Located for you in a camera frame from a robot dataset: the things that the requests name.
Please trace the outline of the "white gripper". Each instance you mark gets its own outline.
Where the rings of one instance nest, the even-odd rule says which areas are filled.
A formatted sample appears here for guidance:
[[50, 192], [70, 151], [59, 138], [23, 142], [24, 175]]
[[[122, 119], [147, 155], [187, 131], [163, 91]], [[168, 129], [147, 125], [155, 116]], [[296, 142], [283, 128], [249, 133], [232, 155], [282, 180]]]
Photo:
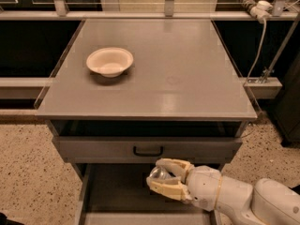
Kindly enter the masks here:
[[168, 179], [147, 177], [146, 183], [152, 191], [173, 200], [191, 201], [194, 206], [208, 212], [214, 210], [221, 179], [219, 170], [208, 166], [194, 168], [189, 161], [173, 158], [161, 158], [156, 165], [163, 167], [175, 177]]

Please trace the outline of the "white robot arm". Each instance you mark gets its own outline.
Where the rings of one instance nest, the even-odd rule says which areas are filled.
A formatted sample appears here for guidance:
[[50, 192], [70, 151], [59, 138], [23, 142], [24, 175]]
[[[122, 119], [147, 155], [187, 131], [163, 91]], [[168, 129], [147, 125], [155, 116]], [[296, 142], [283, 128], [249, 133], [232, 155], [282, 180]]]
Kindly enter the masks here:
[[234, 225], [300, 225], [300, 194], [269, 178], [251, 185], [208, 166], [161, 158], [146, 183], [167, 198], [219, 211]]

